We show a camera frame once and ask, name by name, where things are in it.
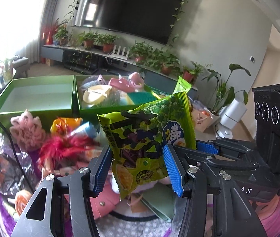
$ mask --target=blue logo label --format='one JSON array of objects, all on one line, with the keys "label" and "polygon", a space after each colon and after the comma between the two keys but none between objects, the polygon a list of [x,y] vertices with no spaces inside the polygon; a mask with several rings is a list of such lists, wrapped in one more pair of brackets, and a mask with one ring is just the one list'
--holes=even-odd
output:
[{"label": "blue logo label", "polygon": [[162,147],[167,144],[186,146],[184,140],[184,131],[177,121],[169,120],[163,128]]}]

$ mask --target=camera lens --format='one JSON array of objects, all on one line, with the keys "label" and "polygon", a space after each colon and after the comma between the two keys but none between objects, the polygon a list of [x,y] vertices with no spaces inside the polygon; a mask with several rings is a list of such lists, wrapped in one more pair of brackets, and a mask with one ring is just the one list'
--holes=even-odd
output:
[{"label": "camera lens", "polygon": [[276,125],[279,121],[279,113],[277,107],[272,108],[271,115],[272,115],[273,124]]},{"label": "camera lens", "polygon": [[256,115],[259,115],[260,114],[260,105],[258,102],[256,102]]},{"label": "camera lens", "polygon": [[263,103],[263,105],[261,107],[261,113],[262,113],[263,119],[265,121],[268,121],[268,119],[269,119],[269,108],[268,108],[267,103]]}]

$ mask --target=white air purifier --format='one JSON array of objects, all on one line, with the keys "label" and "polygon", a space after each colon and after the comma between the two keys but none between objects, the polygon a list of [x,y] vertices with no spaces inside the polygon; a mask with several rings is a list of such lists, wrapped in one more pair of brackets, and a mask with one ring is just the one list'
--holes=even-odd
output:
[{"label": "white air purifier", "polygon": [[215,125],[215,133],[217,137],[232,139],[233,127],[242,119],[247,111],[243,102],[233,100],[230,105],[224,107],[219,116],[220,121]]}]

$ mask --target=flat screen tv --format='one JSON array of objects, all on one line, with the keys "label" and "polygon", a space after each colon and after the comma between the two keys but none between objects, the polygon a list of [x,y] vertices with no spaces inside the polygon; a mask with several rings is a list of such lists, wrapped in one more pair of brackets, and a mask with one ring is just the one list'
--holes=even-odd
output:
[{"label": "flat screen tv", "polygon": [[81,0],[76,26],[129,33],[166,44],[182,0]]}]

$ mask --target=curtain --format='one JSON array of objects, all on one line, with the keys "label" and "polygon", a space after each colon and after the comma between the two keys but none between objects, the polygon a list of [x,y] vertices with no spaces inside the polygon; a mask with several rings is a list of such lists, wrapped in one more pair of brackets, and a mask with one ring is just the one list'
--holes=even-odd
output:
[{"label": "curtain", "polygon": [[57,0],[0,0],[0,58],[40,61],[40,29],[51,24]]}]

